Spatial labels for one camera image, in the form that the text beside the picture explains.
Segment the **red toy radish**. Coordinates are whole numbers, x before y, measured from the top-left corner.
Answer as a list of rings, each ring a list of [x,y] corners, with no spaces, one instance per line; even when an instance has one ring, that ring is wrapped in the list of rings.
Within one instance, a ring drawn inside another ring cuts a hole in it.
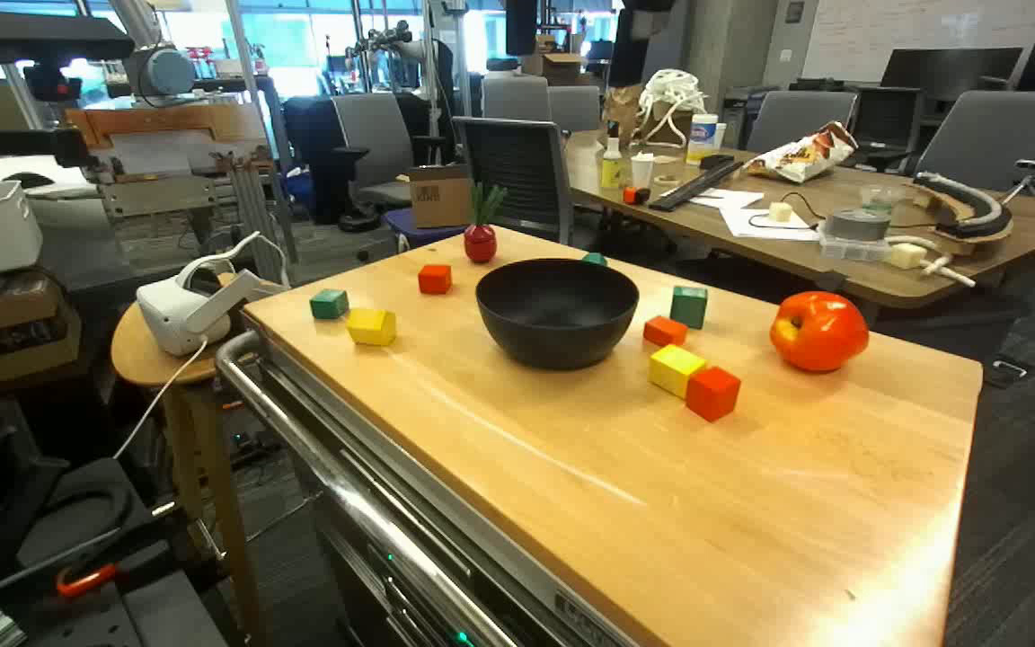
[[[496,220],[504,202],[507,202],[507,191],[496,184],[480,184],[470,191],[470,224],[464,231],[464,251],[480,267],[484,267],[496,254],[494,220]]]

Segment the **red cube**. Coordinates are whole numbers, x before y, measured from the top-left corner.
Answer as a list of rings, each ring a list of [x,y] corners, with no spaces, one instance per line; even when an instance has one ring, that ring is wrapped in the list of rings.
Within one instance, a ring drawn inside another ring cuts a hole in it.
[[[425,293],[451,293],[455,291],[455,268],[441,262],[422,267],[417,268],[417,286]]]
[[[705,422],[725,417],[737,407],[737,395],[742,382],[722,366],[698,369],[687,382],[687,407]]]

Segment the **small orange red block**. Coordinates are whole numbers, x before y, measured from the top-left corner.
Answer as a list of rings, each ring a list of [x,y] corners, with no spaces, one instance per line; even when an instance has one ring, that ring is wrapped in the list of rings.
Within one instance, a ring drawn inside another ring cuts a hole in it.
[[[687,340],[687,322],[669,318],[669,317],[656,317],[644,322],[644,339],[650,344],[683,344]]]

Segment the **green cube edge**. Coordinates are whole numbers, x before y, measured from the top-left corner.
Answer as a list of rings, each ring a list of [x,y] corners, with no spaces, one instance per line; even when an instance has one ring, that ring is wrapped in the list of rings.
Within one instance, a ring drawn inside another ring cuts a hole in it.
[[[675,286],[669,317],[703,330],[708,317],[708,291],[705,286]]]

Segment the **red orange toy apple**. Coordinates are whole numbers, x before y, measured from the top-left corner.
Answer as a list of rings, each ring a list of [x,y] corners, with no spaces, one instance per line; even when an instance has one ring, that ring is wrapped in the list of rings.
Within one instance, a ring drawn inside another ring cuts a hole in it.
[[[779,302],[770,340],[786,366],[833,372],[870,344],[870,322],[837,291],[800,291]]]

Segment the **black bowl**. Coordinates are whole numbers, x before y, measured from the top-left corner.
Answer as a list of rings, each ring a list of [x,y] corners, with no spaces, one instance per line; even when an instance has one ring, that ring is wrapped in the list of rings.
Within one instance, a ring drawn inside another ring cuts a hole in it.
[[[605,362],[629,330],[640,286],[583,259],[524,259],[474,285],[490,339],[524,366],[583,369]]]

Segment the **yellow cube near headset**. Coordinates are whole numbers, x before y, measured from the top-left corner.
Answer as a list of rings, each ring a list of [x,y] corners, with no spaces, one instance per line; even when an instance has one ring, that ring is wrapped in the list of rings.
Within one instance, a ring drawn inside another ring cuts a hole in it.
[[[352,310],[346,317],[346,330],[355,344],[387,348],[396,340],[396,313],[392,310]]]

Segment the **yellow cube right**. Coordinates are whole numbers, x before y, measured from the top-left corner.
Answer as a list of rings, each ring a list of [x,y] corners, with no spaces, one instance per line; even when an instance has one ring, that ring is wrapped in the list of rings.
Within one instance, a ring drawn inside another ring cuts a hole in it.
[[[698,351],[691,351],[691,348],[683,348],[683,344],[665,344],[665,348],[658,348],[658,351],[650,356],[649,378],[650,378],[661,390],[683,398],[683,395],[687,395],[687,383],[691,383],[691,378],[694,378],[698,369],[705,369],[705,360],[703,360]]]

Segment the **grey office chair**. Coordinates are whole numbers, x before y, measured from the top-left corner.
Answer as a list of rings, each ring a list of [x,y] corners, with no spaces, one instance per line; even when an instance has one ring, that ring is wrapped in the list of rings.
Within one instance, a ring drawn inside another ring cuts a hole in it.
[[[470,180],[504,191],[494,224],[549,242],[572,238],[576,196],[562,130],[549,117],[467,114],[458,134]]]

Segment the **black keyboard bar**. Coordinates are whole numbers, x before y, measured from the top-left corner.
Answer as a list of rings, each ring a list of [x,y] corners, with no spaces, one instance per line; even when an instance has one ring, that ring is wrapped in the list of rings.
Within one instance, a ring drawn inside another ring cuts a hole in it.
[[[703,157],[703,172],[698,176],[691,176],[687,184],[671,186],[669,193],[661,193],[661,196],[656,196],[649,206],[656,212],[675,212],[679,206],[694,202],[708,186],[731,180],[742,166],[743,166],[743,157],[708,156],[708,157]]]

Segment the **white paper sheets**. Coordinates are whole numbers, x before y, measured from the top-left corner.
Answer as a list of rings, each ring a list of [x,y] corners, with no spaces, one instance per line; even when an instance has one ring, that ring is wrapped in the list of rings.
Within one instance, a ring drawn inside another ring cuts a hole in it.
[[[698,206],[716,208],[743,242],[818,242],[820,231],[786,202],[761,202],[760,191],[703,191]]]

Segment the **chip snack bag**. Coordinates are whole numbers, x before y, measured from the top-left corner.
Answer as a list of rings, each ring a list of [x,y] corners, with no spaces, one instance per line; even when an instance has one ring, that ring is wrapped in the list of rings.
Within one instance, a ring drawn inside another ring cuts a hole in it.
[[[859,152],[859,141],[850,134],[845,122],[828,122],[808,136],[761,152],[748,163],[756,176],[778,176],[786,184],[808,184],[833,166],[845,166]]]

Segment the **white VR headset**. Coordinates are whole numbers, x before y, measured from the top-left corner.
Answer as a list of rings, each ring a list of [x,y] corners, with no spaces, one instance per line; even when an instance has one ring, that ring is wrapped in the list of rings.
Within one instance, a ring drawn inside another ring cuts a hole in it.
[[[277,254],[277,277],[266,281],[246,267],[246,251],[266,245]],[[220,340],[229,335],[229,313],[251,297],[277,293],[293,285],[287,251],[251,231],[226,251],[198,254],[173,277],[137,286],[137,310],[171,356],[187,356],[203,340]]]

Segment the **round wooden stool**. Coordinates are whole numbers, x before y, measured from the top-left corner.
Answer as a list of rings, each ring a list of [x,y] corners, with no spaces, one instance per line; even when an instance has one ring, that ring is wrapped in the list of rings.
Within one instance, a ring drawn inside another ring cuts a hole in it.
[[[220,422],[213,351],[205,344],[184,360],[161,351],[145,313],[129,307],[113,330],[113,366],[128,383],[157,395],[173,490],[193,520],[213,526],[234,583],[238,628],[248,647],[263,647],[263,599]]]

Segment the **wooden office desk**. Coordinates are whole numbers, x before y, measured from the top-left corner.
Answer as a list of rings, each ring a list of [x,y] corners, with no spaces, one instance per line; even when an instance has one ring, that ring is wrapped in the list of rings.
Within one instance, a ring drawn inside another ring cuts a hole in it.
[[[743,242],[698,196],[675,212],[629,206],[599,176],[599,134],[568,136],[566,166],[583,196],[598,196],[617,214],[808,285],[833,285],[876,310],[929,310],[1035,262],[1035,196],[989,196],[954,180],[915,184],[907,176],[829,170],[808,184],[783,184],[742,170],[716,191],[760,191],[761,202],[786,202],[820,231],[818,242]]]

